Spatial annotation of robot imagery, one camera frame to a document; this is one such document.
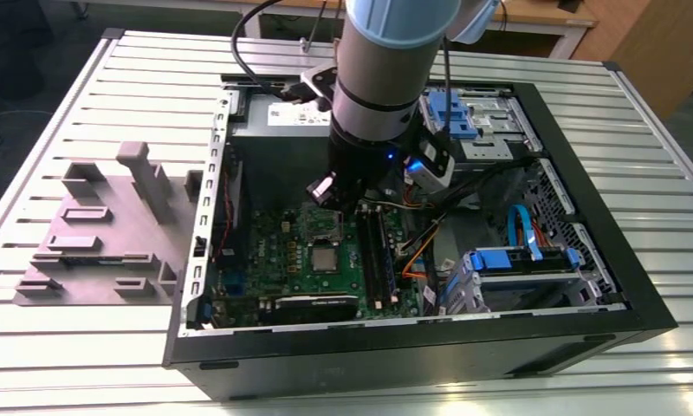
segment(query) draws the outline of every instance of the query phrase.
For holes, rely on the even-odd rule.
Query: black plastic bracket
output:
[[[120,28],[106,28],[102,32],[102,39],[120,40],[124,37],[125,29]]]
[[[615,61],[603,61],[603,67],[613,72],[623,72],[621,66]]]

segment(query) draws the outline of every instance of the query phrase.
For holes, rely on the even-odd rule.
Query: white label sticker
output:
[[[332,112],[321,113],[315,101],[305,104],[275,102],[269,105],[268,126],[329,126]]]
[[[449,271],[455,268],[455,260],[445,258],[444,262],[441,262],[441,266],[439,266],[440,271]]]
[[[424,297],[427,298],[427,300],[429,301],[429,303],[432,305],[437,301],[437,294],[435,293],[435,291],[431,289],[429,286],[424,286]]]

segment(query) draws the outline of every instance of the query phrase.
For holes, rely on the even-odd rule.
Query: black cable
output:
[[[269,85],[269,82],[264,81],[255,73],[252,68],[247,65],[244,60],[241,59],[241,55],[239,54],[239,37],[241,36],[241,31],[244,30],[244,25],[248,23],[249,20],[252,20],[252,17],[255,17],[264,9],[267,9],[273,4],[279,3],[281,0],[267,0],[264,3],[261,3],[259,6],[256,6],[243,17],[241,20],[239,20],[239,23],[236,23],[236,27],[233,28],[233,35],[231,35],[231,53],[233,54],[233,59],[236,60],[239,66],[252,79],[252,81],[261,87],[261,89],[268,93],[280,98],[284,99],[284,96],[280,91],[277,91],[272,85]]]
[[[308,52],[311,50],[311,44],[313,43],[313,39],[316,38],[316,29],[319,28],[319,24],[321,23],[321,18],[324,17],[324,12],[325,12],[325,0],[321,2],[321,10],[319,11],[319,16],[316,16],[316,22],[313,23],[313,29],[311,29],[311,35],[308,36],[305,52]]]
[[[449,194],[445,196],[444,200],[437,204],[437,208],[435,212],[439,213],[439,216],[431,220],[429,226],[421,231],[417,237],[412,238],[403,245],[403,250],[407,250],[412,247],[423,238],[433,231],[436,227],[441,224],[441,221],[447,217],[449,211],[455,208],[455,206],[460,203],[460,201],[468,196],[472,195],[477,189],[480,189],[488,180],[496,176],[499,173],[503,173],[508,169],[513,169],[517,167],[529,166],[539,158],[535,156],[527,156],[519,160],[505,163],[497,163],[495,166],[485,169],[479,175],[475,175],[472,178],[467,179],[460,185],[457,185]]]
[[[508,26],[508,9],[507,9],[507,4],[504,3],[504,0],[500,0],[500,7],[503,8],[503,11],[504,11],[504,14],[503,14],[503,17],[500,20],[500,31],[505,32],[507,26]]]
[[[339,3],[336,4],[336,14],[333,15],[332,20],[332,43],[336,40],[336,25],[339,25],[339,16],[343,13],[343,3],[344,0],[339,0]]]
[[[449,133],[452,114],[452,75],[449,70],[449,39],[443,40],[444,45],[444,89],[447,91],[447,114],[444,117],[444,131]]]
[[[525,156],[521,159],[511,162],[497,163],[488,169],[485,169],[479,175],[467,179],[460,185],[457,185],[452,191],[447,194],[444,200],[439,203],[439,210],[445,211],[452,208],[460,201],[472,195],[477,189],[480,189],[488,180],[504,171],[529,166],[539,158],[535,156]]]

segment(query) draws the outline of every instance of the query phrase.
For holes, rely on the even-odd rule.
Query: cable connector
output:
[[[311,89],[305,82],[299,82],[285,87],[281,91],[283,101],[293,104],[304,104],[319,98],[316,92]]]

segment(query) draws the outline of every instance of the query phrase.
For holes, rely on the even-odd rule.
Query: chip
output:
[[[313,249],[312,252],[313,271],[336,271],[336,249]]]

